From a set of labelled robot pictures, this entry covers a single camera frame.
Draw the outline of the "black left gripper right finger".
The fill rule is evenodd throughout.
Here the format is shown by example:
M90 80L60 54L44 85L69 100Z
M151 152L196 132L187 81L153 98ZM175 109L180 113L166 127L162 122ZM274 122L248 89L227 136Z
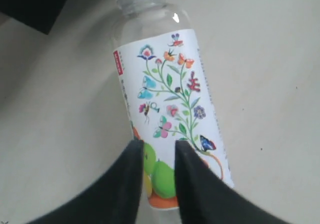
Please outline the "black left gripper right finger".
M283 224L221 181L186 141L175 143L175 189L184 224Z

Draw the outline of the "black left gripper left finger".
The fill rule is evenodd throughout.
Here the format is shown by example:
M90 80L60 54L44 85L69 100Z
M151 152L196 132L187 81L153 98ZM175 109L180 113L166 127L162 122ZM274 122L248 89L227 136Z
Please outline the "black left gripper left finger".
M143 181L143 141L132 140L89 188L33 224L134 224Z

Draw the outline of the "black sleeved forearm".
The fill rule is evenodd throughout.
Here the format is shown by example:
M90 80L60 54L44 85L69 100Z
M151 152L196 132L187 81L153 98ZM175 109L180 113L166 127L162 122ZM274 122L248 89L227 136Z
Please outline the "black sleeved forearm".
M67 0L0 0L0 12L49 34Z

